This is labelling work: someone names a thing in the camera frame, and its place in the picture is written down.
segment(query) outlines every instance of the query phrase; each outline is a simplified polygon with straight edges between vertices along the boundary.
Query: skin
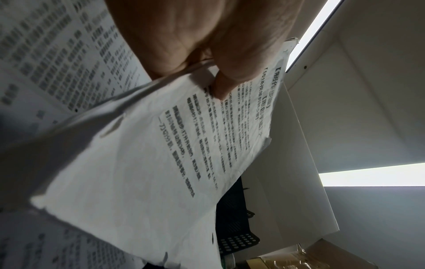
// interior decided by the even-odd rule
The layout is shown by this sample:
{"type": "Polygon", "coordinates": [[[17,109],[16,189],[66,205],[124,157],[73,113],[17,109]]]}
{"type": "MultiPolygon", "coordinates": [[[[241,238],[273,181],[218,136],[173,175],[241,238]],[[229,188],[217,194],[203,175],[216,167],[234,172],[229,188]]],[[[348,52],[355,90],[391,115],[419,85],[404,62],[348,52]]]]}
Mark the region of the skin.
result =
{"type": "Polygon", "coordinates": [[[152,79],[213,58],[212,93],[225,99],[261,74],[282,46],[302,0],[106,0],[152,79]]]}

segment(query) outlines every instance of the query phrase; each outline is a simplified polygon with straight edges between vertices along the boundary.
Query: light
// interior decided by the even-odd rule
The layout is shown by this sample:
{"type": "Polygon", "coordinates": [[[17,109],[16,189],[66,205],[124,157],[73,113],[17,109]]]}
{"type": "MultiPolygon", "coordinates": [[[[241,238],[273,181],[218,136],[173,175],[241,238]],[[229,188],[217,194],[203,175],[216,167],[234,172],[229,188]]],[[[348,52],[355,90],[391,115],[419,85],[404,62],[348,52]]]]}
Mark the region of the light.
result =
{"type": "Polygon", "coordinates": [[[286,65],[286,71],[291,67],[294,61],[297,59],[298,55],[304,50],[310,40],[314,35],[319,31],[320,27],[325,23],[329,15],[333,12],[336,6],[341,2],[341,0],[328,0],[326,4],[322,7],[319,14],[316,16],[314,21],[311,23],[305,34],[301,37],[300,43],[295,46],[294,50],[291,52],[291,55],[288,59],[288,64],[286,65]]]}
{"type": "Polygon", "coordinates": [[[425,186],[425,164],[407,164],[319,174],[324,187],[425,186]]]}

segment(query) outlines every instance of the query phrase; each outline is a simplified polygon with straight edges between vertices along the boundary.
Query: black object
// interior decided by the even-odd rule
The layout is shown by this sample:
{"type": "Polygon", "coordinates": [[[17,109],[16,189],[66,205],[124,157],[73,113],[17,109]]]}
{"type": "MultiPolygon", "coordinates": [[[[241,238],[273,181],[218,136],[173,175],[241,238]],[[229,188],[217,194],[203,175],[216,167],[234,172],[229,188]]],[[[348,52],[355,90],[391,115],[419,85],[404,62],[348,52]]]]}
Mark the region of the black object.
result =
{"type": "Polygon", "coordinates": [[[216,233],[220,256],[250,248],[260,242],[249,229],[248,218],[254,215],[247,210],[242,180],[238,178],[217,203],[216,233]]]}

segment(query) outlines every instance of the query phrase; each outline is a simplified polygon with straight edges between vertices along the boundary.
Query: page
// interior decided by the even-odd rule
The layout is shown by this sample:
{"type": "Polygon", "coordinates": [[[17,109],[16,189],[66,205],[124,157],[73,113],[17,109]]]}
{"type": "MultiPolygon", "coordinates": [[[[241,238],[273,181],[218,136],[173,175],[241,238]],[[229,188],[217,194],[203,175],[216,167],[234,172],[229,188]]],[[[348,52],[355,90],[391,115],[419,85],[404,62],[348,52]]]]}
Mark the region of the page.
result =
{"type": "MultiPolygon", "coordinates": [[[[2,1],[0,25],[0,72],[8,82],[0,91],[0,119],[18,137],[150,81],[103,0],[2,1]],[[20,85],[13,102],[10,84],[20,85]]],[[[13,140],[2,137],[0,147],[13,140]]]]}
{"type": "Polygon", "coordinates": [[[20,197],[34,207],[161,264],[269,144],[296,43],[285,42],[260,76],[224,101],[209,91],[218,72],[209,61],[95,107],[4,153],[1,167],[13,178],[6,182],[30,193],[20,197]],[[31,161],[30,152],[43,159],[31,161]],[[29,164],[25,171],[13,168],[18,160],[29,164]]]}
{"type": "Polygon", "coordinates": [[[3,269],[142,269],[141,258],[33,214],[0,213],[3,269]]]}

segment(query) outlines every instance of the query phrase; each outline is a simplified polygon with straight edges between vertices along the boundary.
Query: fingertip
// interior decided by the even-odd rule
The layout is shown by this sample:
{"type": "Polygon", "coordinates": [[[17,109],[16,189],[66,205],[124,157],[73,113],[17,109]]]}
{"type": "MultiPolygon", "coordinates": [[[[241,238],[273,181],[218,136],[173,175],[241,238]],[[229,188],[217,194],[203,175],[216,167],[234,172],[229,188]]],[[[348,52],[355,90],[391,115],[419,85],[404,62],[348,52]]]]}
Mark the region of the fingertip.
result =
{"type": "Polygon", "coordinates": [[[228,78],[221,71],[218,71],[217,76],[212,83],[212,95],[220,100],[225,100],[228,94],[236,88],[240,83],[228,78]]]}

